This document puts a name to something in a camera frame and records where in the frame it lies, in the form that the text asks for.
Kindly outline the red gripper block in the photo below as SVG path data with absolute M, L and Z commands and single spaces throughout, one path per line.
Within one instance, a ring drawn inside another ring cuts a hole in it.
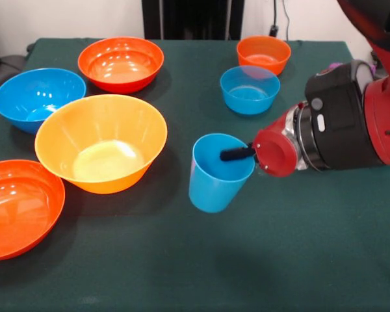
M 298 117 L 305 107 L 300 102 L 285 111 L 277 120 L 258 131 L 247 147 L 225 149 L 221 161 L 237 161 L 256 154 L 260 168 L 270 176 L 286 177 L 296 170 L 306 170 L 308 164 L 300 143 Z

